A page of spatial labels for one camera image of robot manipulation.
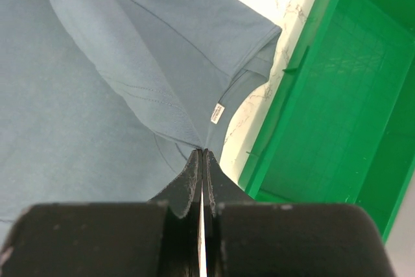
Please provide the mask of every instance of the clothing tag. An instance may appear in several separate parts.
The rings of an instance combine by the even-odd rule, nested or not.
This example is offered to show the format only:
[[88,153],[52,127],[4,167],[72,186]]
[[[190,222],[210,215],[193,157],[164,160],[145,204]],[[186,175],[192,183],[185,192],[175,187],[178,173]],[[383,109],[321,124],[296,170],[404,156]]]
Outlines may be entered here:
[[223,114],[224,110],[225,110],[224,106],[220,105],[219,103],[216,104],[216,107],[213,110],[213,114],[212,114],[212,117],[210,118],[210,121],[216,125],[219,122],[219,119],[221,115]]

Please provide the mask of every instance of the white marble surface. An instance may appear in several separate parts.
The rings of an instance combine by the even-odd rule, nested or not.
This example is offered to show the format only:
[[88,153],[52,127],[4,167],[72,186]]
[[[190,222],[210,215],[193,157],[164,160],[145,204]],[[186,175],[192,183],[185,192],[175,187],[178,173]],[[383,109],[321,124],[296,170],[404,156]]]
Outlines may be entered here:
[[[237,181],[265,119],[314,0],[240,0],[283,29],[269,83],[255,90],[233,117],[220,165]],[[415,180],[402,203],[386,249],[398,277],[415,276]]]

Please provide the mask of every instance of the green plastic bin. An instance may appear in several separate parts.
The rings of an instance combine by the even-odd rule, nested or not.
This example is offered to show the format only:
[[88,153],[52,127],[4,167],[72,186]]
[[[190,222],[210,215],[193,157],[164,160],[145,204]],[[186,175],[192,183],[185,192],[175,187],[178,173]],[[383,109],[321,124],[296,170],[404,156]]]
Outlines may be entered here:
[[415,0],[316,0],[240,186],[358,204],[386,240],[414,156]]

